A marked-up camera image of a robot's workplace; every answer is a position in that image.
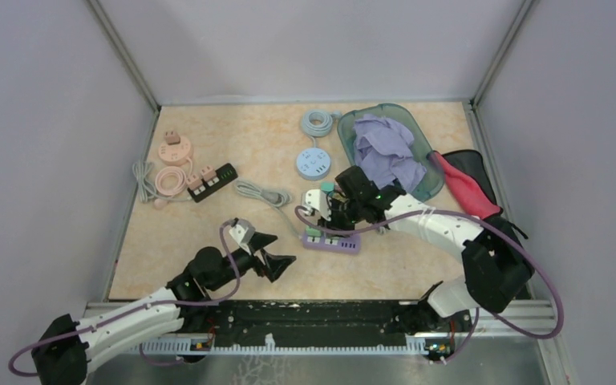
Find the teal USB charger plug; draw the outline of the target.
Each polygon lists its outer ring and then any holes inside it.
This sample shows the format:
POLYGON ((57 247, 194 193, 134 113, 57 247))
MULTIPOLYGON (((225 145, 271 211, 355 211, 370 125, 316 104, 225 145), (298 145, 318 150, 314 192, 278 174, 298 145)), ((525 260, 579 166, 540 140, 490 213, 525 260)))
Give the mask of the teal USB charger plug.
POLYGON ((326 194, 332 193, 335 190, 334 182, 322 182, 320 184, 320 190, 326 194))

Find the green plug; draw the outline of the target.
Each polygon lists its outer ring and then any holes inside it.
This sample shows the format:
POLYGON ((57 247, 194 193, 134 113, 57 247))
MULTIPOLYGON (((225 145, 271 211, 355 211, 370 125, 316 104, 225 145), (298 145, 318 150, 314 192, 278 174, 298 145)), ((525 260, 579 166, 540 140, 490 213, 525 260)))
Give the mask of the green plug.
POLYGON ((311 227, 307 227, 305 230, 305 233, 308 237, 320 238, 322 236, 322 232, 320 230, 317 230, 311 227))

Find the blue round power socket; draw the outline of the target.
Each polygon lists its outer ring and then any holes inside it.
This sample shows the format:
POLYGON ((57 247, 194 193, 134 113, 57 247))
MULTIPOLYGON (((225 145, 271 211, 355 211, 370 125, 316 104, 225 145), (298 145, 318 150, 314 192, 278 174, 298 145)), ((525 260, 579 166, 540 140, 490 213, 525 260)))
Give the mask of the blue round power socket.
POLYGON ((331 169, 330 155, 321 148, 306 148, 301 151, 295 160, 298 175, 305 180, 322 180, 331 169))

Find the black power strip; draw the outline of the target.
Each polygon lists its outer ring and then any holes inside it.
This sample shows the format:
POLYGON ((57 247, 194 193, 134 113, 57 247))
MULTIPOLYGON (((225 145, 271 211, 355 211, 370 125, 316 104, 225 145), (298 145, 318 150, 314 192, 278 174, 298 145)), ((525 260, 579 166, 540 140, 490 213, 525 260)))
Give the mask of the black power strip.
MULTIPOLYGON (((238 178, 237 170, 230 163, 223 164, 219 168, 214 169, 217 172, 217 177, 210 182, 203 181, 203 186, 196 191, 189 190, 185 183, 186 191, 195 202, 202 202, 204 199, 212 196, 214 193, 218 192, 223 187, 232 183, 238 178)), ((195 175, 201 177, 200 172, 196 173, 195 175)))

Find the purple power strip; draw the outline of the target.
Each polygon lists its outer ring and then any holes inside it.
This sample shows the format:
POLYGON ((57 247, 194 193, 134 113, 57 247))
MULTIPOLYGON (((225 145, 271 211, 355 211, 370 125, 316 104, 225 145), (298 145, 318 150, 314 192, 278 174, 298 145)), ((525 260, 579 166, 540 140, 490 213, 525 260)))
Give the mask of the purple power strip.
POLYGON ((361 249, 361 237, 358 234, 350 237, 320 237, 311 236, 308 233, 302 235, 302 246, 321 252, 342 253, 355 255, 361 249))

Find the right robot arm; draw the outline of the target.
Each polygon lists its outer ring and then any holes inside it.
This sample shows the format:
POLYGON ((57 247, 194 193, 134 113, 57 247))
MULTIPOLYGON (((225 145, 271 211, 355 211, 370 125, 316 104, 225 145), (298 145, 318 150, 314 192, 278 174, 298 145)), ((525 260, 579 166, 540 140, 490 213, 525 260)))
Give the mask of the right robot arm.
POLYGON ((380 225, 418 237, 462 264, 461 278, 436 284, 422 297, 419 319, 429 330, 475 307, 502 312, 533 276, 511 225, 500 217, 436 209, 398 183, 378 188, 358 166, 341 172, 336 184, 332 192, 317 188, 303 196, 306 213, 318 215, 318 226, 329 234, 351 235, 360 222, 380 225))

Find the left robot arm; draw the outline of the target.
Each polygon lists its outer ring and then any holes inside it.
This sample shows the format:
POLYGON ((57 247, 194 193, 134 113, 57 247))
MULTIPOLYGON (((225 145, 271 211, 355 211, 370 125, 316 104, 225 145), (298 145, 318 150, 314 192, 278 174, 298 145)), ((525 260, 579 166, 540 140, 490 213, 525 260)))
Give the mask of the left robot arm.
POLYGON ((272 234, 255 233, 228 255, 204 247, 182 273, 145 298, 95 317, 55 318, 30 353, 36 377, 42 384, 83 384, 90 373, 142 342, 183 328, 202 330, 208 307, 216 303, 210 292, 249 271, 274 282, 295 262, 294 256, 265 250, 276 240, 272 234))

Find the pink round power socket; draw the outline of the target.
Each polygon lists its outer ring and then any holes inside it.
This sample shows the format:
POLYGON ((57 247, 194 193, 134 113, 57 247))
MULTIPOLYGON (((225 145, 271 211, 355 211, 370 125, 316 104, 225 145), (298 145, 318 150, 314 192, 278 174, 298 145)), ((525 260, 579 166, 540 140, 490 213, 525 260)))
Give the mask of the pink round power socket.
POLYGON ((181 136, 178 145, 168 146, 164 141, 157 150, 161 162, 167 166, 182 166, 188 163, 193 156, 193 146, 190 139, 181 136))

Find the lavender cloth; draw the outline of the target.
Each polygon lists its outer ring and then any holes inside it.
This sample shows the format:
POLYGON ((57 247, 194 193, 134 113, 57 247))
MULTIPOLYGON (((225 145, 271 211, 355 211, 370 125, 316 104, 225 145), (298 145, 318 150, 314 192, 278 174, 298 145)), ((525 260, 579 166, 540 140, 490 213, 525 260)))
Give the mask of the lavender cloth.
POLYGON ((354 162, 377 188, 398 182, 412 193, 427 169, 415 159, 411 150, 415 138, 400 122, 372 114, 354 124, 354 162))

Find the teal plastic basin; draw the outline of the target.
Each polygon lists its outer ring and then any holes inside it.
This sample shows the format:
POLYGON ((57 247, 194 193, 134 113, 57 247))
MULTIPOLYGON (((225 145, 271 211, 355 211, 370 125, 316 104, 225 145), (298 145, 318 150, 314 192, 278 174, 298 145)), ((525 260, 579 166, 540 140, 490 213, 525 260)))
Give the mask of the teal plastic basin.
POLYGON ((350 111, 337 126, 346 157, 377 187, 399 184, 420 201, 433 198, 444 174, 428 157, 432 148, 412 114, 393 103, 350 111))

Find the red and black bag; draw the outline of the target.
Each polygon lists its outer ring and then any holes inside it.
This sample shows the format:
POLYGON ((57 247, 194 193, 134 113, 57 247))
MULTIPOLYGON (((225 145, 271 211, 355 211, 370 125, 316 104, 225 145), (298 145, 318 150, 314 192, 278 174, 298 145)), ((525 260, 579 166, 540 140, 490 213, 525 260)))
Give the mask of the red and black bag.
POLYGON ((452 166, 438 152, 431 152, 428 159, 443 172, 445 184, 465 213, 482 221, 501 218, 503 209, 488 198, 475 178, 452 166))

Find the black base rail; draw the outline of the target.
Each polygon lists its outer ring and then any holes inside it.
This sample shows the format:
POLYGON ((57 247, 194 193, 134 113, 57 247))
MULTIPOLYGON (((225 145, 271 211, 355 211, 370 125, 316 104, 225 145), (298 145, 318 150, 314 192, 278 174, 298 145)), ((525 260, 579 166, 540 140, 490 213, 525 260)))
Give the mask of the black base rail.
POLYGON ((280 348, 402 347, 416 334, 467 332, 466 310, 449 318, 418 301, 228 300, 182 311, 181 333, 213 337, 215 347, 260 347, 267 335, 280 348))

